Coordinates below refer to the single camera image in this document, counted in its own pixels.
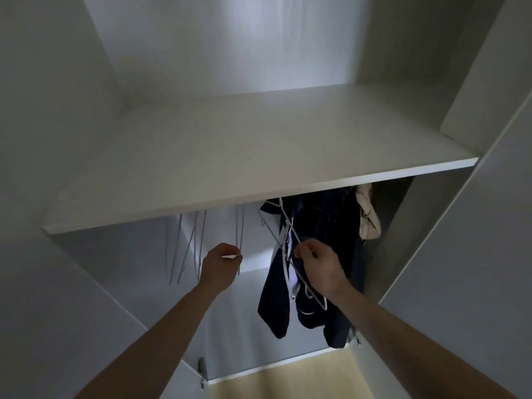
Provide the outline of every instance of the white shelf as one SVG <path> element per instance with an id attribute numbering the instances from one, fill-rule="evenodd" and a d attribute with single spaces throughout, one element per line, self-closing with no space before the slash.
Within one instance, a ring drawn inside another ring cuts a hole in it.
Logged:
<path id="1" fill-rule="evenodd" d="M 478 156 L 438 131 L 437 85 L 323 86 L 143 107 L 59 194 L 51 234 L 438 172 Z"/>

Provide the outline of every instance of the beige garment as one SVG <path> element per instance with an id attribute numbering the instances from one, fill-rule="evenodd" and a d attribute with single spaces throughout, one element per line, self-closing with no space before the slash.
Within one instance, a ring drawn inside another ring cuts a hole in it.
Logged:
<path id="1" fill-rule="evenodd" d="M 360 237 L 362 239 L 380 237 L 379 217 L 371 205 L 371 183 L 356 186 L 356 201 L 362 208 L 360 211 Z"/>

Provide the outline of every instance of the floor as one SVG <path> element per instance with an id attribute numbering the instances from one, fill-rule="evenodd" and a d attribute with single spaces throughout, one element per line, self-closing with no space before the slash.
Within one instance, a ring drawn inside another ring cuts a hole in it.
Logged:
<path id="1" fill-rule="evenodd" d="M 349 348 L 209 387 L 209 399 L 373 399 Z"/>

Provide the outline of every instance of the metal hanger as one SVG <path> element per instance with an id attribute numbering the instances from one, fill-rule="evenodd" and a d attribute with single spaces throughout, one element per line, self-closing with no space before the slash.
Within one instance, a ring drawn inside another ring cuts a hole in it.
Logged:
<path id="1" fill-rule="evenodd" d="M 299 243 L 301 243 L 301 240 L 299 239 L 299 236 L 297 235 L 296 231 L 294 230 L 294 227 L 292 226 L 292 221 L 290 221 L 290 219 L 288 218 L 288 216 L 286 215 L 285 213 L 285 210 L 283 208 L 283 200 L 282 198 L 279 198 L 279 201 L 280 201 L 280 205 L 277 205 L 275 203 L 272 203 L 269 201 L 270 204 L 273 204 L 274 206 L 276 207 L 279 207 L 281 208 L 281 210 L 283 211 L 283 214 L 285 215 L 285 218 L 286 218 L 286 221 L 289 223 L 290 225 L 290 228 L 288 231 L 294 231 L 294 235 L 296 236 L 296 239 Z M 257 213 L 259 213 L 259 215 L 261 216 L 261 220 L 262 222 L 266 225 L 266 227 L 268 228 L 268 231 L 270 231 L 270 234 L 272 235 L 272 237 L 274 238 L 274 240 L 277 242 L 277 245 L 279 245 L 279 248 L 281 248 L 281 252 L 283 252 L 283 255 L 285 255 L 290 264 L 292 265 L 292 268 L 294 269 L 294 271 L 296 272 L 296 275 L 298 276 L 299 280 L 303 283 L 303 285 L 305 286 L 305 288 L 307 288 L 307 290 L 310 292 L 310 294 L 312 295 L 312 297 L 318 302 L 318 304 L 320 305 L 320 307 L 322 307 L 322 309 L 324 309 L 325 311 L 327 310 L 327 299 L 325 297 L 323 297 L 323 300 L 324 300 L 324 303 L 322 303 L 318 297 L 316 297 L 316 294 L 314 293 L 313 289 L 310 288 L 310 286 L 307 284 L 307 282 L 303 279 L 302 275 L 297 271 L 296 269 L 296 266 L 294 266 L 294 262 L 292 261 L 292 258 L 287 255 L 287 253 L 285 252 L 284 248 L 283 248 L 283 245 L 281 244 L 281 242 L 279 242 L 279 240 L 277 239 L 277 237 L 275 236 L 275 234 L 273 233 L 273 231 L 271 230 L 270 226 L 268 225 L 268 223 L 266 222 L 266 220 L 264 219 L 264 217 L 262 216 L 262 213 L 260 211 L 260 209 L 257 209 Z"/>
<path id="2" fill-rule="evenodd" d="M 172 284 L 172 278 L 173 278 L 173 268 L 176 265 L 176 255 L 177 255 L 177 248 L 179 246 L 179 237 L 181 235 L 181 223 L 183 222 L 183 214 L 179 214 L 179 222 L 177 225 L 177 239 L 176 239 L 176 249 L 173 251 L 173 259 L 172 259 L 172 270 L 170 271 L 170 282 L 168 285 Z"/>
<path id="3" fill-rule="evenodd" d="M 200 279 L 200 275 L 201 275 L 201 265 L 202 265 L 202 260 L 201 260 L 201 248 L 203 246 L 203 231 L 205 231 L 205 219 L 207 218 L 207 209 L 203 210 L 203 225 L 201 227 L 201 237 L 199 239 L 199 258 L 198 258 L 198 280 Z"/>
<path id="4" fill-rule="evenodd" d="M 238 205 L 235 206 L 235 220 L 236 220 L 236 241 L 235 246 L 240 249 L 240 253 L 242 254 L 242 238 L 244 236 L 244 209 L 245 206 L 242 205 L 242 225 L 240 229 L 240 245 L 238 245 Z M 237 275 L 240 275 L 240 266 L 238 266 L 238 272 Z"/>
<path id="5" fill-rule="evenodd" d="M 199 211 L 196 211 L 196 213 L 194 214 L 194 228 L 192 228 L 192 234 L 190 234 L 190 239 L 188 240 L 187 250 L 185 251 L 185 255 L 183 256 L 183 262 L 181 263 L 181 270 L 179 271 L 179 276 L 177 277 L 177 284 L 179 284 L 179 282 L 181 281 L 181 276 L 183 275 L 183 270 L 185 269 L 185 260 L 187 258 L 188 249 L 190 248 L 190 244 L 192 242 L 192 238 L 194 237 L 194 234 L 196 233 L 196 225 L 197 225 L 197 222 L 198 222 L 198 214 L 199 214 Z"/>

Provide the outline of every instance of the person's right hand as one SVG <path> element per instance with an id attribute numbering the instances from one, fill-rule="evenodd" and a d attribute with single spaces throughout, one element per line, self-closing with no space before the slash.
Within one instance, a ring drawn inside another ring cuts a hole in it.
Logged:
<path id="1" fill-rule="evenodd" d="M 307 239 L 297 245 L 296 257 L 303 259 L 305 272 L 312 287 L 333 303 L 349 281 L 333 249 L 318 241 Z"/>

